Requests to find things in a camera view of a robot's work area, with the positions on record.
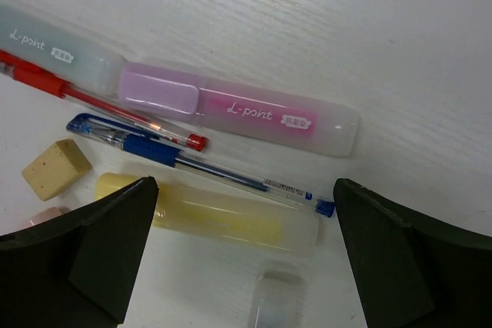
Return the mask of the green highlighter marker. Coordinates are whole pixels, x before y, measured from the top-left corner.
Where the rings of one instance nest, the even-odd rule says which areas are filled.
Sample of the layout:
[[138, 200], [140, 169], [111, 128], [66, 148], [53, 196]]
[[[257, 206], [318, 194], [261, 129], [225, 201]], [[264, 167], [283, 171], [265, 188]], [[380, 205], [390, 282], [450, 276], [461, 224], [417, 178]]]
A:
[[1, 50], [97, 94], [112, 95], [125, 64], [96, 41], [1, 3]]

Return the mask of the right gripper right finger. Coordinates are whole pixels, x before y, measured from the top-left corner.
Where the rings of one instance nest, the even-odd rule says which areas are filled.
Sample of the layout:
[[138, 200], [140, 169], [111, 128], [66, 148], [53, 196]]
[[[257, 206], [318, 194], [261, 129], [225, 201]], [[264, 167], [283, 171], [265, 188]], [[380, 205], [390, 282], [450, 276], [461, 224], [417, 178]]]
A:
[[489, 327], [491, 238], [340, 178], [334, 202], [369, 327]]

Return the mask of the pink purple highlighter marker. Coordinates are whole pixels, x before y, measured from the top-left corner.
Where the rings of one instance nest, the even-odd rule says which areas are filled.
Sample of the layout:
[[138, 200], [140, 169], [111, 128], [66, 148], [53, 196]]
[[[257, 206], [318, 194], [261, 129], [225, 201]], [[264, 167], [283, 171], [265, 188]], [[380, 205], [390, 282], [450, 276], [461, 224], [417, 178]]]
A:
[[118, 99], [162, 118], [333, 157], [352, 152], [360, 120], [341, 104], [135, 62], [122, 69]]

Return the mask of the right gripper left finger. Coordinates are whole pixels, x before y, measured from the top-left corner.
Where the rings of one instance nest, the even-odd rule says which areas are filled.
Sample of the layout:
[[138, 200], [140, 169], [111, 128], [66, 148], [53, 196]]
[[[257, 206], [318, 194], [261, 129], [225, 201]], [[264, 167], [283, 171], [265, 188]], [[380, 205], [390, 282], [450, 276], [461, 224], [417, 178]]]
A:
[[117, 327], [158, 198], [142, 177], [91, 204], [1, 237], [3, 327]]

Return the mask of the blue gel pen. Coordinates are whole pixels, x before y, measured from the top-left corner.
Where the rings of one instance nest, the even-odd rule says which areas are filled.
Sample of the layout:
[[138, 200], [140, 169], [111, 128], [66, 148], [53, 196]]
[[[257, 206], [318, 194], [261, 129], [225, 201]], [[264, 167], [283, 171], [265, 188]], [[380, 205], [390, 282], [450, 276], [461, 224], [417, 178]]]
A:
[[132, 127], [93, 114], [82, 113], [67, 123], [66, 130], [152, 162], [209, 177], [270, 200], [292, 206], [312, 207], [316, 213], [325, 217], [334, 215], [335, 204], [332, 200], [277, 181], [253, 178], [213, 165], [158, 140], [156, 134], [139, 126]]

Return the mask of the red gel pen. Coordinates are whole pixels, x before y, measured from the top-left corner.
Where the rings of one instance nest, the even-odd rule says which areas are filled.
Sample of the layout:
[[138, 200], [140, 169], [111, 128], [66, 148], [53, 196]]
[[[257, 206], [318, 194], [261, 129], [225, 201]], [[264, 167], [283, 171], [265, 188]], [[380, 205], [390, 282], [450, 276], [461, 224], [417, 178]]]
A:
[[197, 152], [202, 152], [208, 144], [208, 139], [198, 133], [159, 120], [148, 114], [137, 113], [124, 108], [114, 99], [80, 88], [5, 51], [1, 52], [1, 73], [39, 91], [57, 98], [75, 101], [106, 114], [116, 121], [128, 125], [129, 131], [136, 134], [143, 134], [158, 141], [169, 141]]

